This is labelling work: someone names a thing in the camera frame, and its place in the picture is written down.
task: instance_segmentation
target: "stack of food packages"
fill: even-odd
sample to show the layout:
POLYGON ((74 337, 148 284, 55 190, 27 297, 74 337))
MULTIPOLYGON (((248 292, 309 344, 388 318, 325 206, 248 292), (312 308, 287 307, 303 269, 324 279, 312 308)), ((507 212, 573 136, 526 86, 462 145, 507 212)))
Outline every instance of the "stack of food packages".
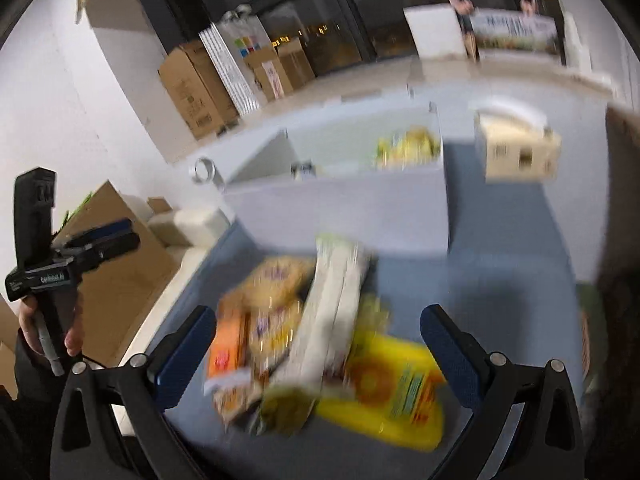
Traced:
POLYGON ((387 311, 361 297, 366 250, 332 236, 317 247, 316 261, 266 258, 224 295, 204 393, 227 427, 252 434, 295 434, 315 410, 397 446, 434 449, 444 377, 431 353, 384 335, 387 311))

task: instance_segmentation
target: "table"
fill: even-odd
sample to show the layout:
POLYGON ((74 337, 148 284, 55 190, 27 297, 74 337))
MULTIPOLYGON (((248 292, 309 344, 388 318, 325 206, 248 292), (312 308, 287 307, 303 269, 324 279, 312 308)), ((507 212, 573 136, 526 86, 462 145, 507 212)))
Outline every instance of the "table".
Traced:
MULTIPOLYGON (((447 143, 449 255, 402 258, 381 254, 365 290, 390 303, 389 333, 420 342, 422 308, 441 304, 458 326, 488 351, 512 362, 564 361, 582 395, 582 339, 575 282, 562 239, 537 184, 486 184, 470 144, 447 143)), ((164 320, 148 350, 176 330, 198 304, 216 306, 261 261, 260 248, 240 224, 229 229, 164 320)), ((447 387, 438 393, 445 436, 432 453, 388 446, 319 418, 293 438, 225 432, 210 397, 202 395, 204 362, 178 406, 166 412, 175 429, 206 458, 238 478, 424 479, 443 460, 470 412, 447 387)), ((518 420, 514 408, 482 478, 496 471, 518 420)))

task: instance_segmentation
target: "blue gripper pad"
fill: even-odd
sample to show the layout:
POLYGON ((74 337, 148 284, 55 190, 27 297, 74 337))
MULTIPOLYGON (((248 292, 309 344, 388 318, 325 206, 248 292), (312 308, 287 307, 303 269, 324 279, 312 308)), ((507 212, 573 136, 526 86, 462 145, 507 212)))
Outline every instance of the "blue gripper pad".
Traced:
POLYGON ((437 304, 422 311, 420 334, 458 402, 475 411, 482 403, 490 376, 486 352, 472 336, 460 332, 437 304))
POLYGON ((165 336, 164 339, 179 336, 181 341, 166 358, 164 366, 155 373, 155 400, 161 412, 178 405, 200 362, 209 350, 215 333, 216 314, 213 309, 204 307, 197 319, 188 319, 178 332, 165 336))

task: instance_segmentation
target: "open storage bin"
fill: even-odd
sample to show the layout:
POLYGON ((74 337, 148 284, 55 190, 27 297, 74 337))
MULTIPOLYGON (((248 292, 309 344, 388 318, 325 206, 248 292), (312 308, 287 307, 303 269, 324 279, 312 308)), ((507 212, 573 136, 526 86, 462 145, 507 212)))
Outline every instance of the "open storage bin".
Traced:
POLYGON ((225 199, 260 244, 313 250, 323 232, 385 253, 444 254, 449 216, 443 149, 404 169, 375 167, 378 140, 426 126, 440 137, 436 107, 402 108, 277 133, 228 180, 225 199), (317 176, 295 180, 291 165, 317 176))

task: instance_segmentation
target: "blue tablecloth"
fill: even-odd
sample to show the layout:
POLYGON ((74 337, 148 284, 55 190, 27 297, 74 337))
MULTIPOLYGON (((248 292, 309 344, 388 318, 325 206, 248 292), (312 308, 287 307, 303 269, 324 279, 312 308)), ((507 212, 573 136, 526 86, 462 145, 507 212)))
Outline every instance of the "blue tablecloth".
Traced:
MULTIPOLYGON (((441 304, 458 326, 488 351, 520 364, 565 362, 574 393, 582 395, 582 339, 574 277, 542 188, 536 184, 485 184, 473 146, 445 150, 450 215, 449 255, 400 258, 380 254, 366 279, 391 306, 390 334, 420 342, 422 308, 441 304)), ((241 225, 229 229, 202 264, 150 345, 176 330, 198 304, 215 306, 261 261, 241 225)), ((445 436, 437 450, 395 448, 314 418, 296 437, 252 437, 225 432, 202 395, 204 362, 180 404, 166 412, 176 430, 204 456, 239 478, 394 480, 428 478, 464 428, 470 413, 445 386, 445 436)), ((483 471, 490 478, 518 420, 507 428, 483 471)))

